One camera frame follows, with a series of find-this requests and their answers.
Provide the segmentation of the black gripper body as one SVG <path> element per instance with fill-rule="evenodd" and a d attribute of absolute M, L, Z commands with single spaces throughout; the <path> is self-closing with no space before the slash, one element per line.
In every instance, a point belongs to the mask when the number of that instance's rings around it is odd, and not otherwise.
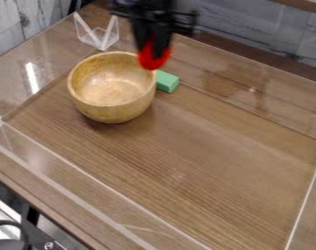
<path fill-rule="evenodd" d="M 198 22 L 195 9 L 182 11 L 178 0 L 113 0 L 113 14 L 129 21 L 166 26 L 175 33 L 192 33 Z"/>

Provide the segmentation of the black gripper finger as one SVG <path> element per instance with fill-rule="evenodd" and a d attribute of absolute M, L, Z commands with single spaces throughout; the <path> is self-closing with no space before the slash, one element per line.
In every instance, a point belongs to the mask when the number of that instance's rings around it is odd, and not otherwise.
<path fill-rule="evenodd" d="M 141 20 L 132 21 L 132 35 L 136 49 L 141 51 L 151 43 L 151 30 L 147 22 Z"/>
<path fill-rule="evenodd" d="M 153 58 L 159 59 L 163 56 L 166 49 L 170 46 L 172 32 L 170 26 L 164 22 L 153 24 Z"/>

